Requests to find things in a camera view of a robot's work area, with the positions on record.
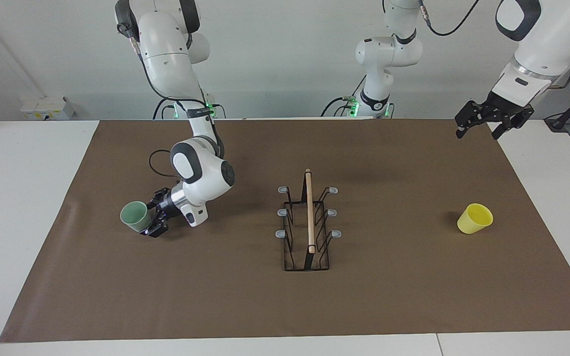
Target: green led light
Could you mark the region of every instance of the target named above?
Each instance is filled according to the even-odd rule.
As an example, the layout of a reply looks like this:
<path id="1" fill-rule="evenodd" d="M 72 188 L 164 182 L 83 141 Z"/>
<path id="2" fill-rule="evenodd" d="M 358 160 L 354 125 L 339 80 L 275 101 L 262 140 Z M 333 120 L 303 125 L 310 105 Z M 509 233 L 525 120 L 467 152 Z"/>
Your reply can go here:
<path id="1" fill-rule="evenodd" d="M 358 109 L 360 108 L 360 103 L 355 101 L 354 104 L 355 104 L 355 106 L 353 108 L 351 108 L 351 111 L 349 113 L 349 115 L 351 117 L 357 117 L 358 116 Z"/>
<path id="2" fill-rule="evenodd" d="M 210 108 L 210 117 L 212 117 L 213 119 L 217 118 L 217 110 L 215 109 L 215 106 L 213 106 L 213 104 L 206 102 L 206 106 L 208 106 L 208 108 Z"/>

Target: wooden dowel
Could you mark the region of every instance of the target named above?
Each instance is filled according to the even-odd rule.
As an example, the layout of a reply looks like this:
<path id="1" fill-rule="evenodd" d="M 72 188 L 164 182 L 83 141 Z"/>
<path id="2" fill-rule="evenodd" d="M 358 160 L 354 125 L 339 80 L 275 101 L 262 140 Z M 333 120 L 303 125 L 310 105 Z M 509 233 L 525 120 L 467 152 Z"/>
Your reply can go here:
<path id="1" fill-rule="evenodd" d="M 312 171 L 306 169 L 305 184 L 307 185 L 307 234 L 309 237 L 309 253 L 316 253 L 316 241 L 314 232 L 314 194 L 312 192 Z"/>

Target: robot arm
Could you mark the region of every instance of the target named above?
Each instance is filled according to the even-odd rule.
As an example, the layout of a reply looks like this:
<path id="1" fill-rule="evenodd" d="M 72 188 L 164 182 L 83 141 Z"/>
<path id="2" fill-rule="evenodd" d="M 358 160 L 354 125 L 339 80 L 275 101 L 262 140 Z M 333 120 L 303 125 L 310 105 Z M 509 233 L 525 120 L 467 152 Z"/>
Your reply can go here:
<path id="1" fill-rule="evenodd" d="M 501 0 L 497 27 L 519 42 L 482 104 L 469 101 L 457 114 L 457 137 L 484 122 L 500 122 L 492 136 L 521 128 L 533 114 L 531 101 L 570 67 L 570 0 Z"/>
<path id="2" fill-rule="evenodd" d="M 356 49 L 357 61 L 366 70 L 366 83 L 356 97 L 358 116 L 384 115 L 393 85 L 393 75 L 388 68 L 414 65 L 424 51 L 416 38 L 418 0 L 384 0 L 384 8 L 384 22 L 391 37 L 362 40 Z"/>
<path id="3" fill-rule="evenodd" d="M 192 70 L 192 64 L 210 55 L 210 45 L 199 29 L 194 0 L 119 0 L 115 6 L 118 32 L 129 38 L 153 90 L 185 111 L 193 137 L 171 149 L 170 160 L 183 181 L 161 189 L 147 207 L 152 223 L 140 233 L 157 237 L 167 220 L 179 216 L 190 226 L 208 218 L 206 202 L 227 192 L 235 172 L 224 160 L 224 145 L 212 113 Z"/>

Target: electrical outlet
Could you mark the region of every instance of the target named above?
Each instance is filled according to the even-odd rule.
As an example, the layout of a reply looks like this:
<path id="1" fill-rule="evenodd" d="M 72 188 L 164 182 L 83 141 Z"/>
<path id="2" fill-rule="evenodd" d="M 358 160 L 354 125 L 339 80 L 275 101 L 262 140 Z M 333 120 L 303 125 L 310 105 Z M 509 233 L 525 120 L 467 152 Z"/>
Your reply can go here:
<path id="1" fill-rule="evenodd" d="M 21 111 L 28 120 L 71 120 L 74 115 L 72 105 L 64 97 L 24 101 Z"/>

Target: brown paper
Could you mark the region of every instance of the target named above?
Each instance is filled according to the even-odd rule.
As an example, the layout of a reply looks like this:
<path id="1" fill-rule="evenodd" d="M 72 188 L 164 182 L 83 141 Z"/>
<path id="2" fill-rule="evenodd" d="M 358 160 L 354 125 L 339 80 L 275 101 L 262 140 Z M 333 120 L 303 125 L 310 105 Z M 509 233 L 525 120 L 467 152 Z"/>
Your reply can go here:
<path id="1" fill-rule="evenodd" d="M 101 122 L 0 342 L 570 329 L 570 267 L 487 128 L 451 121 L 220 122 L 237 182 L 158 239 L 120 209 L 172 178 L 186 122 Z M 172 172 L 168 156 L 159 171 Z M 284 272 L 279 185 L 339 188 L 331 270 Z M 482 203 L 493 226 L 455 222 Z"/>

